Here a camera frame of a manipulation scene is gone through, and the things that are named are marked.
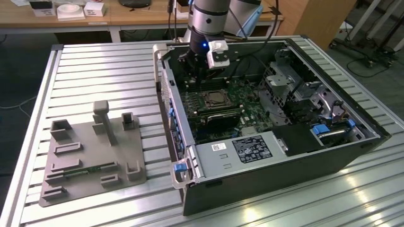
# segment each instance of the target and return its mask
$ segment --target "barcode sticker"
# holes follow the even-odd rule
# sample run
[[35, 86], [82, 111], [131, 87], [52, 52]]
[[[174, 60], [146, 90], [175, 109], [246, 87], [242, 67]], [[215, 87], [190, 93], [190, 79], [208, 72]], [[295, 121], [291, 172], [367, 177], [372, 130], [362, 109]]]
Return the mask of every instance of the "barcode sticker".
[[218, 143], [212, 145], [212, 150], [218, 151], [218, 150], [224, 150], [226, 149], [226, 144], [224, 143]]

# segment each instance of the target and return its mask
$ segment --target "metal slotted surface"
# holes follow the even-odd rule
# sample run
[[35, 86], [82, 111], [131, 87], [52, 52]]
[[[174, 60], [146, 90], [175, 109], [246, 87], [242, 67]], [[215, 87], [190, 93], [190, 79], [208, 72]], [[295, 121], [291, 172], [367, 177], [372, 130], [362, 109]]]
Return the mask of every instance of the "metal slotted surface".
[[[171, 186], [170, 156], [154, 87], [152, 43], [66, 46], [55, 61], [40, 128], [20, 180], [14, 226], [399, 226], [404, 223], [403, 121], [307, 39], [292, 36], [392, 138], [339, 173], [190, 217]], [[110, 100], [110, 117], [140, 117], [148, 181], [55, 206], [38, 204], [50, 125], [92, 121], [92, 102]], [[271, 183], [271, 177], [263, 178]]]

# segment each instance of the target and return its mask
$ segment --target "circuit board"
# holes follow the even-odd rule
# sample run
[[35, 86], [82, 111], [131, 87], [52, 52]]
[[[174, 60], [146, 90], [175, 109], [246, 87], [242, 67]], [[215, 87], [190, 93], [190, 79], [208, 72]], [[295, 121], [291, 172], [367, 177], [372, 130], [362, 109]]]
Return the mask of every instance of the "circuit board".
[[[228, 81], [222, 89], [186, 91], [180, 94], [198, 144], [272, 129], [270, 113], [264, 110], [256, 94], [258, 83], [240, 79]], [[216, 119], [219, 125], [208, 129], [207, 122], [219, 116], [227, 118]]]

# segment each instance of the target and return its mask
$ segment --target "cpu socket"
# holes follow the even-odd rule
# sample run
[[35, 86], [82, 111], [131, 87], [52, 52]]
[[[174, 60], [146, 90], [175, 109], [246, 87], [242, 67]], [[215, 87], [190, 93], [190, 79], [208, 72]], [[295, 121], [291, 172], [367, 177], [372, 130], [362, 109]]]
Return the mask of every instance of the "cpu socket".
[[231, 101], [224, 90], [208, 91], [202, 94], [206, 106], [210, 109], [231, 106]]

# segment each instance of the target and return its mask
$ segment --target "dark floor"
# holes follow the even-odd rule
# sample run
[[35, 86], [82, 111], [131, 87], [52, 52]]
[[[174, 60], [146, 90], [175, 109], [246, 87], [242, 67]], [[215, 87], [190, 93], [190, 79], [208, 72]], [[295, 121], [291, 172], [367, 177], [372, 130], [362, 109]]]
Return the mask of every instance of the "dark floor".
[[[355, 9], [348, 16], [350, 22], [356, 23], [364, 11], [366, 9]], [[379, 15], [378, 12], [374, 12], [371, 19], [364, 25], [364, 30], [370, 28], [372, 21]], [[376, 41], [383, 39], [392, 25], [394, 21], [391, 20], [375, 37]], [[147, 31], [138, 31], [123, 34], [123, 41], [160, 40], [163, 35], [163, 30], [155, 30], [150, 33], [147, 33]], [[402, 29], [390, 42], [391, 47], [399, 43], [403, 35], [404, 27], [402, 26]], [[58, 43], [59, 41], [54, 34], [8, 35], [7, 41], [0, 44], [0, 106], [16, 105], [36, 96], [51, 46]], [[343, 47], [328, 50], [327, 53], [344, 67], [350, 61], [362, 57], [360, 54]], [[400, 62], [404, 63], [404, 54], [399, 53], [399, 55], [402, 56]], [[386, 69], [383, 66], [375, 66], [375, 68], [368, 69], [360, 63], [352, 64], [352, 70], [364, 76], [383, 69]], [[395, 63], [394, 66], [378, 76], [372, 78], [360, 78], [356, 76], [356, 78], [392, 111], [404, 119], [404, 105], [402, 101], [404, 100], [403, 71], [404, 65]], [[30, 114], [34, 109], [34, 104], [35, 100], [23, 106]], [[0, 211], [28, 123], [30, 118], [19, 108], [0, 110]]]

